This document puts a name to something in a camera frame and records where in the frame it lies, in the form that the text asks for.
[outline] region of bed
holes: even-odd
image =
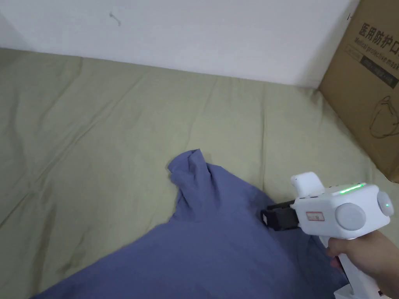
[[[0,49],[0,298],[26,298],[166,222],[200,148],[276,202],[290,177],[389,182],[319,91]],[[399,217],[382,231],[399,245]]]

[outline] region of cardboard box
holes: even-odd
[[[319,87],[380,171],[396,183],[398,12],[398,0],[362,0]]]

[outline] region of red label sticker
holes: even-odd
[[[306,212],[309,221],[324,221],[322,212]]]

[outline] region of blue shirt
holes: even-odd
[[[179,187],[169,222],[33,298],[320,299],[348,283],[317,237],[267,229],[270,198],[199,149],[168,168]]]

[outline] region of gray round button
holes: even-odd
[[[335,210],[335,219],[346,230],[358,230],[366,223],[366,214],[358,205],[344,203]]]
[[[388,194],[382,191],[378,192],[377,201],[381,212],[385,216],[392,216],[393,215],[393,205],[391,199],[389,198]]]

